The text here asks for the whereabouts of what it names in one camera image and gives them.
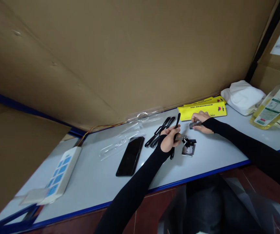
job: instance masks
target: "electrical wire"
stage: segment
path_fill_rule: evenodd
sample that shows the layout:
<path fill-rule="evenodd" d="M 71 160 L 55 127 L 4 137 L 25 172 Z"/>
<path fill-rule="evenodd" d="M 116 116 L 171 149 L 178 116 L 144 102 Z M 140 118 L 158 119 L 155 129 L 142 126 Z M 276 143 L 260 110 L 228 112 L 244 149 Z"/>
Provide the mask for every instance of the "electrical wire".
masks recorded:
<path fill-rule="evenodd" d="M 75 145 L 75 146 L 79 146 L 80 143 L 83 141 L 83 139 L 95 128 L 100 128 L 100 127 L 117 127 L 119 125 L 122 125 L 124 123 L 121 123 L 121 124 L 117 124 L 117 125 L 99 125 L 99 126 L 95 126 L 93 128 L 91 128 L 89 131 L 87 131 L 82 137 L 81 139 L 79 140 L 79 142 Z"/>

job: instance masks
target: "hand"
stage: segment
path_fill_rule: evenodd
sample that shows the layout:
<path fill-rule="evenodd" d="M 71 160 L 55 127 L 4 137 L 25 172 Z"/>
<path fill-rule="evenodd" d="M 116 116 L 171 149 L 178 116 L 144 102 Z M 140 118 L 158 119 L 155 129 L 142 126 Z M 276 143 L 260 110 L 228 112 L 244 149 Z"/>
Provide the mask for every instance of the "hand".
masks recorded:
<path fill-rule="evenodd" d="M 200 111 L 199 113 L 194 113 L 192 115 L 192 123 L 195 123 L 198 120 L 203 123 L 209 118 L 210 118 L 210 116 L 209 116 L 208 112 L 204 113 L 203 111 Z M 214 133 L 209 128 L 206 128 L 204 126 L 194 126 L 193 129 L 197 130 L 197 131 L 200 131 L 202 133 L 205 133 L 205 134 L 213 134 Z"/>
<path fill-rule="evenodd" d="M 163 152 L 167 153 L 169 152 L 173 147 L 176 147 L 180 145 L 180 140 L 176 140 L 175 143 L 173 142 L 173 138 L 176 133 L 180 132 L 180 125 L 178 125 L 178 128 L 175 129 L 175 126 L 172 126 L 170 128 L 166 128 L 163 130 L 160 135 L 167 135 L 165 139 L 163 139 L 162 143 L 160 144 L 160 148 Z"/>

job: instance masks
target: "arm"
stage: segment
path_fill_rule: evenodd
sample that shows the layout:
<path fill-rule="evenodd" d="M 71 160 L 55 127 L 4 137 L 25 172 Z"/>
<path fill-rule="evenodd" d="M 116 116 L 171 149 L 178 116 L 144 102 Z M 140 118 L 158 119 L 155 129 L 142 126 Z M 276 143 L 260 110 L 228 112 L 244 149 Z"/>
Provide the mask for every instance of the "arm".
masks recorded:
<path fill-rule="evenodd" d="M 161 132 L 158 145 L 143 166 L 116 195 L 102 216 L 95 234 L 122 233 L 134 212 L 140 206 L 147 190 L 161 165 L 170 156 L 170 150 L 180 144 L 173 137 L 180 131 L 173 127 Z"/>
<path fill-rule="evenodd" d="M 201 129 L 202 127 L 200 126 L 195 129 L 202 132 L 212 130 L 214 133 L 218 133 L 227 138 L 241 150 L 253 164 L 280 184 L 280 153 L 278 151 L 239 132 L 228 124 L 209 118 L 209 116 L 203 121 L 203 126 L 205 126 L 207 130 L 205 128 Z"/>

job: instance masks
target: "white bag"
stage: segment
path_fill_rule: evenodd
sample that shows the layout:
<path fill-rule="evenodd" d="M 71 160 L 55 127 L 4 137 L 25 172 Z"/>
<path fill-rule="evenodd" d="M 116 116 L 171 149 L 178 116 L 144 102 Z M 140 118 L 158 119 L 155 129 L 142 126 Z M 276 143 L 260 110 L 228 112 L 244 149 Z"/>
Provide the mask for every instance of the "white bag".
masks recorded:
<path fill-rule="evenodd" d="M 221 96 L 234 110 L 247 116 L 255 111 L 255 105 L 260 104 L 266 95 L 260 89 L 241 80 L 221 91 Z"/>

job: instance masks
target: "red floor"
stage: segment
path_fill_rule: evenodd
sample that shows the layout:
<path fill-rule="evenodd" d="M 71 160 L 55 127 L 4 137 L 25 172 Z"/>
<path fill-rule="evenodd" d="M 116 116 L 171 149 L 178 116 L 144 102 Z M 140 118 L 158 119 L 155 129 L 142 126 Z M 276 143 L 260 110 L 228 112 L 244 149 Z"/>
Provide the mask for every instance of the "red floor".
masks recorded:
<path fill-rule="evenodd" d="M 225 171 L 221 175 L 225 178 L 237 177 L 245 189 L 253 190 L 280 204 L 280 186 L 253 165 Z M 158 221 L 174 196 L 175 188 L 147 195 L 123 233 L 156 234 Z M 29 233 L 93 233 L 104 212 L 105 209 L 99 210 Z M 276 234 L 280 234 L 278 226 L 276 226 Z"/>

